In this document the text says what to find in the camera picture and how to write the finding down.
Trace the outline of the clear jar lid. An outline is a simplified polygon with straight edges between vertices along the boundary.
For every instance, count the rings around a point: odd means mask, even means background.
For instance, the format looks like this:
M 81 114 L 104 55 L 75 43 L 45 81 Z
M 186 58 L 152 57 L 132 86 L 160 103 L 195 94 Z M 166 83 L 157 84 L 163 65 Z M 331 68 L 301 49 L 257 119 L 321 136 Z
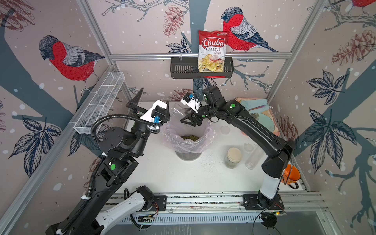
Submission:
M 251 152 L 254 150 L 254 146 L 251 145 L 251 144 L 245 144 L 245 145 L 244 145 L 244 150 L 245 150 L 246 152 L 251 153 Z
M 221 126 L 220 131 L 223 135 L 228 135 L 231 129 L 229 126 L 224 125 L 224 126 Z

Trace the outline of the beige lidded bean jar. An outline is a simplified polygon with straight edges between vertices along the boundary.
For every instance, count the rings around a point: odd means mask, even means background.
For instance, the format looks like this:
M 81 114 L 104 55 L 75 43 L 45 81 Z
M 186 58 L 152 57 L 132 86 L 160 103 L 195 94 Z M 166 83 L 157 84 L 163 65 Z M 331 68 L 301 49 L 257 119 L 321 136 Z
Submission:
M 227 168 L 233 169 L 242 160 L 242 152 L 236 148 L 232 147 L 227 151 L 224 163 Z

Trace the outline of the tall clear bean jar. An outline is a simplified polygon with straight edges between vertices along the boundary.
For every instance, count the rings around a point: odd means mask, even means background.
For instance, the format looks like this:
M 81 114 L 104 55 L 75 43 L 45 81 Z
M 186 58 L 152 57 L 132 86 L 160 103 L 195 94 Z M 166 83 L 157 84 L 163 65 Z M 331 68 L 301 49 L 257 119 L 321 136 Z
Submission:
M 259 161 L 263 158 L 264 154 L 265 152 L 260 146 L 255 147 L 246 160 L 245 166 L 248 169 L 253 170 L 257 166 Z

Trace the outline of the short clear bean jar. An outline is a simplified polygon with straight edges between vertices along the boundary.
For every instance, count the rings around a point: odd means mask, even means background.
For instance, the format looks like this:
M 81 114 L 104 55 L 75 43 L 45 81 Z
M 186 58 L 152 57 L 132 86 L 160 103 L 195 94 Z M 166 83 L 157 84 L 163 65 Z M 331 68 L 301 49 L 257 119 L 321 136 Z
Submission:
M 170 111 L 172 121 L 180 121 L 188 114 L 188 109 L 181 103 L 175 103 Z

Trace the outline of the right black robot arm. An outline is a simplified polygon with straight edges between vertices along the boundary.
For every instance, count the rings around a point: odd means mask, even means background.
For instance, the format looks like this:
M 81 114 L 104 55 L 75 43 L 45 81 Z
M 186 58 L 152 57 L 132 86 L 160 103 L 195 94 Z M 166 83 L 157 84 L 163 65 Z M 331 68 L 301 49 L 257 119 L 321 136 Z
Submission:
M 181 103 L 189 106 L 191 111 L 180 120 L 181 123 L 200 126 L 204 119 L 216 117 L 250 137 L 267 155 L 261 165 L 264 177 L 257 200 L 262 209 L 270 209 L 275 204 L 282 175 L 291 159 L 293 142 L 273 134 L 236 100 L 226 101 L 218 87 L 207 87 L 202 93 L 206 105 L 202 105 L 191 93 L 182 97 Z

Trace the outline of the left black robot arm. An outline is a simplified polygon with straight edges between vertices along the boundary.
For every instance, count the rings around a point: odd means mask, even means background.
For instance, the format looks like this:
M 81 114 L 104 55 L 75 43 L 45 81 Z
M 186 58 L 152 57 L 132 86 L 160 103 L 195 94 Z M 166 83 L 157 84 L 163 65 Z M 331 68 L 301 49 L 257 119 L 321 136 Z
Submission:
M 47 235 L 104 235 L 126 216 L 152 207 L 154 194 L 141 186 L 121 203 L 102 210 L 138 166 L 136 158 L 143 156 L 149 136 L 158 134 L 160 127 L 170 120 L 169 101 L 158 100 L 146 110 L 138 106 L 142 94 L 140 90 L 127 103 L 130 114 L 107 115 L 93 124 L 91 137 L 101 151 L 100 161 L 80 203 L 64 221 L 49 226 Z M 134 121 L 131 131 L 112 127 L 99 139 L 97 128 L 106 120 L 116 118 Z

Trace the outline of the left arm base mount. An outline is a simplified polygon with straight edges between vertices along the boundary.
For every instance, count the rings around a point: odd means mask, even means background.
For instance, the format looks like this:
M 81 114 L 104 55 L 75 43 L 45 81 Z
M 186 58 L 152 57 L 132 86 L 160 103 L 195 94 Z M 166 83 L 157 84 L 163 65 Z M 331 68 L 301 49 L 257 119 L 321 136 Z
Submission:
M 165 212 L 167 206 L 167 196 L 157 195 L 153 197 L 153 201 L 148 201 L 146 205 L 137 212 L 156 213 Z

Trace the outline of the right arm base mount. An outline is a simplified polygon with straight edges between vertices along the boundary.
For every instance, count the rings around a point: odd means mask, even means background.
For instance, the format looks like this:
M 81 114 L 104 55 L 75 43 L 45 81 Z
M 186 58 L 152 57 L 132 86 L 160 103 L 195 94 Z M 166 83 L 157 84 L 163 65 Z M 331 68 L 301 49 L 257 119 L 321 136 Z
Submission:
M 274 210 L 282 211 L 285 209 L 281 196 L 277 194 L 273 199 L 268 199 L 262 194 L 244 194 L 241 204 L 246 211 Z

